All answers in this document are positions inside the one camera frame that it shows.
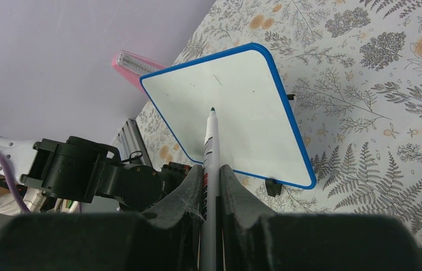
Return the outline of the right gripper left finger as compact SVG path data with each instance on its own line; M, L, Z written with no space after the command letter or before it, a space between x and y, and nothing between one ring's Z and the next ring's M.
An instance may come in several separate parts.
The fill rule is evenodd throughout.
M0 230L0 270L196 270L203 169L145 212L28 214Z

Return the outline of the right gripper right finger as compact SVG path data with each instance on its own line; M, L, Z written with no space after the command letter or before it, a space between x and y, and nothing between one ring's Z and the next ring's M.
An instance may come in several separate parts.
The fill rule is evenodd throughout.
M397 219L277 213L220 169L226 270L422 270L422 253Z

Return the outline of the white marker pen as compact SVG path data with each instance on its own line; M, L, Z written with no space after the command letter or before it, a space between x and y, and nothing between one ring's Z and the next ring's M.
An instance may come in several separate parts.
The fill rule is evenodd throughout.
M204 222L200 239L200 270L217 270L218 264L218 215L216 201L219 196L219 134L216 109L211 108L206 123L203 161Z

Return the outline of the blue framed whiteboard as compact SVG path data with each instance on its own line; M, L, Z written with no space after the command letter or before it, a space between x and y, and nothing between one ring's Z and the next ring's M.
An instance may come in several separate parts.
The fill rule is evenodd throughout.
M317 184L276 64L259 43L149 73L140 84L193 162L204 160L206 121L216 110L222 164L301 189Z

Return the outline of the pink metronome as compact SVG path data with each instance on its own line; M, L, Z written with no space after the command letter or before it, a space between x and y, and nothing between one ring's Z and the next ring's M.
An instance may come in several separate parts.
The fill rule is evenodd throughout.
M159 62L123 50L114 56L112 67L143 93L146 92L140 84L140 77L166 68Z

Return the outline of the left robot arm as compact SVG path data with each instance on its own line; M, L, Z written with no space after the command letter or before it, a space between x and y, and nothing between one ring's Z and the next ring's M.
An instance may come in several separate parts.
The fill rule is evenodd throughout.
M157 171L144 156L137 150L123 159L115 146L72 136L65 142L0 136L0 213L6 211L6 195L18 213L72 213L97 196L115 200L119 211L145 211L176 189L191 168L169 162Z

